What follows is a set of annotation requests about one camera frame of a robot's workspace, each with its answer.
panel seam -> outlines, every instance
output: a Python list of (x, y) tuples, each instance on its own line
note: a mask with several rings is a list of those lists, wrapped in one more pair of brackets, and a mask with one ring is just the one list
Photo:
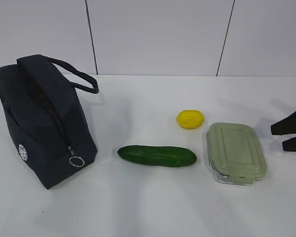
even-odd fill
[(221, 53), (221, 57), (220, 57), (220, 59), (219, 59), (219, 63), (218, 63), (218, 68), (217, 68), (216, 76), (218, 76), (219, 68), (220, 68), (220, 66), (221, 66), (221, 62), (222, 62), (222, 54), (223, 54), (223, 50), (225, 49), (226, 39), (227, 39), (228, 31), (229, 31), (229, 26), (230, 26), (230, 22), (231, 22), (231, 17), (232, 17), (233, 7), (234, 7), (234, 6), (235, 6), (235, 0), (233, 0), (233, 3), (232, 3), (231, 13), (230, 13), (229, 21), (228, 21), (228, 26), (227, 26), (227, 30), (226, 30), (225, 39), (224, 39), (224, 41), (223, 41), (223, 45), (222, 45), (222, 53)]
[(88, 18), (88, 25), (89, 25), (89, 32), (90, 32), (90, 37), (91, 37), (91, 44), (92, 44), (92, 51), (93, 51), (93, 57), (94, 57), (95, 71), (96, 71), (96, 74), (98, 75), (99, 74), (98, 73), (98, 65), (97, 65), (97, 60), (96, 60), (96, 56), (95, 56), (95, 48), (94, 48), (91, 21), (90, 21), (90, 15), (89, 15), (89, 7), (88, 7), (87, 0), (85, 0), (85, 9), (86, 9), (86, 14), (87, 14), (87, 18)]

white logo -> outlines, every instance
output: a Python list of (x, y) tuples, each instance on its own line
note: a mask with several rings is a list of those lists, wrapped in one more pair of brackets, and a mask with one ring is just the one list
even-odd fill
[(28, 153), (25, 150), (25, 147), (23, 145), (19, 145), (19, 155), (22, 158), (22, 160), (27, 161), (28, 159)]

insulated bag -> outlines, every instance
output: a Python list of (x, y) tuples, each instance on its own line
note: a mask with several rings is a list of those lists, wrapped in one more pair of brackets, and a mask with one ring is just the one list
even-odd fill
[[(54, 64), (92, 88), (68, 81)], [(0, 100), (9, 133), (19, 156), (47, 189), (94, 162), (97, 153), (75, 88), (99, 92), (93, 77), (42, 55), (0, 68)]]

white wall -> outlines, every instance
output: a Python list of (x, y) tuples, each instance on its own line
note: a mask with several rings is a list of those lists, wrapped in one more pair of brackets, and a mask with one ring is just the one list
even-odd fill
[(100, 74), (212, 75), (233, 0), (88, 0)]
[(32, 54), (95, 73), (84, 0), (0, 0), (0, 67)]
[(296, 76), (296, 0), (236, 0), (219, 76)]
[[(87, 1), (100, 74), (216, 74), (233, 0)], [(96, 73), (85, 0), (0, 0), (0, 66), (37, 53)], [(296, 0), (235, 0), (218, 75), (296, 76)]]

glass food container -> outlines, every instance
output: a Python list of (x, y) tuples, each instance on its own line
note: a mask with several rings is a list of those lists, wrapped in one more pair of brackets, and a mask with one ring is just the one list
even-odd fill
[(266, 163), (256, 132), (249, 126), (218, 122), (207, 133), (207, 149), (218, 182), (252, 185), (266, 174)]

